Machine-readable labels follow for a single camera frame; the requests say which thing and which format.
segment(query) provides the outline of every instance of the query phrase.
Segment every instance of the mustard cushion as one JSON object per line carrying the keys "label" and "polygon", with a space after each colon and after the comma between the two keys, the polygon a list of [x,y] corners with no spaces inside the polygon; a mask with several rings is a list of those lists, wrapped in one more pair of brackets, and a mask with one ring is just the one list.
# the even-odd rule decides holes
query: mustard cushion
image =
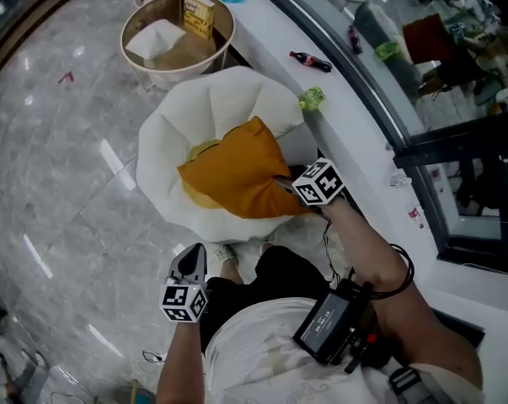
{"label": "mustard cushion", "polygon": [[219,144],[177,167],[183,181],[244,219],[310,212],[274,181],[290,177],[275,137],[259,117],[228,132]]}

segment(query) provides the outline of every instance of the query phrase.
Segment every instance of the white bean bag chair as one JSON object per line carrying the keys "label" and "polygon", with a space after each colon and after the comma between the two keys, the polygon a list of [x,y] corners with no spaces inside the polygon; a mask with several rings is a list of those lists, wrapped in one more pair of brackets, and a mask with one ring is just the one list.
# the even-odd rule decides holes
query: white bean bag chair
{"label": "white bean bag chair", "polygon": [[177,166],[193,146],[222,139],[259,116],[277,138],[303,122],[297,96],[278,82],[243,66],[182,82],[169,91],[139,132],[136,178],[162,217],[208,242],[265,237],[291,217],[242,219],[208,210],[184,193]]}

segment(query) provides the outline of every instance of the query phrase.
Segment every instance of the person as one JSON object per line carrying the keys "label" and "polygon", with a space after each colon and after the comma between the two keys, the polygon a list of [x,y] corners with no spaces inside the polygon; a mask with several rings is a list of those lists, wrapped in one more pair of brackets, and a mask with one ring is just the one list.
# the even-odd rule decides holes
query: person
{"label": "person", "polygon": [[487,76],[495,77],[502,88],[508,88],[508,0],[489,1],[493,3],[496,22],[479,35],[463,36],[453,47],[452,58],[441,61],[423,76],[421,97]]}
{"label": "person", "polygon": [[0,402],[12,404],[36,404],[49,375],[44,357],[36,352],[35,360],[22,349],[25,367],[13,380],[4,357],[0,354]]}
{"label": "person", "polygon": [[[359,281],[374,290],[397,289],[407,274],[402,258],[343,199],[323,207],[333,222]],[[199,323],[179,323],[158,383],[158,404],[396,403],[388,377],[360,367],[318,364],[292,336],[326,295],[329,284],[308,260],[285,247],[265,244],[256,279],[244,284],[237,260],[228,258],[220,277],[209,279],[207,313]],[[483,400],[482,371],[473,346],[444,328],[411,284],[372,302],[384,337],[401,349],[398,361],[430,373],[454,402]]]}

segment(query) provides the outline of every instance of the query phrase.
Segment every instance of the yellow box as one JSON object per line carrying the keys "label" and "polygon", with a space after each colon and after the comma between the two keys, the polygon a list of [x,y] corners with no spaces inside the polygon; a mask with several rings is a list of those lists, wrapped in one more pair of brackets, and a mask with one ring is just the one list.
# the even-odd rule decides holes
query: yellow box
{"label": "yellow box", "polygon": [[210,0],[184,0],[184,27],[210,39],[215,12],[216,4]]}

